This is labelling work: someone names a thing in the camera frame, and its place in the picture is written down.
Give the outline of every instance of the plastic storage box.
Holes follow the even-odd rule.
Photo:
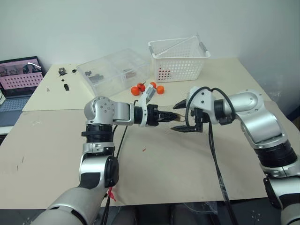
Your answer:
[[[149,77],[149,62],[125,49],[77,66],[95,96],[117,94]]]
[[[195,35],[148,43],[156,81],[187,81],[198,78],[210,52]]]

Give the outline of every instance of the floor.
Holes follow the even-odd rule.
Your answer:
[[[203,204],[195,202],[194,204],[182,204],[182,207],[189,207],[200,225],[229,225],[230,220],[223,202],[217,202],[216,214],[202,214]],[[280,210],[271,206],[267,198],[233,201],[233,210],[240,224],[243,225],[280,225]],[[111,207],[108,216],[108,225],[110,225],[121,210],[128,210],[132,206]],[[140,205],[137,206],[140,217],[140,225],[168,225],[170,204]],[[99,225],[101,220],[100,213],[94,225]],[[29,225],[44,210],[0,210],[1,225]]]

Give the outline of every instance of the white wall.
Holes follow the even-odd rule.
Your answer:
[[[1,0],[0,60],[86,62],[198,32],[213,58],[238,57],[284,113],[300,104],[299,0]]]

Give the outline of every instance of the laptop keyboard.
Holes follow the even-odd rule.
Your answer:
[[[22,110],[29,98],[7,99],[0,106],[0,112]]]

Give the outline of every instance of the laptop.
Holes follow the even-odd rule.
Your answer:
[[[44,73],[36,56],[0,61],[0,127],[13,126]]]

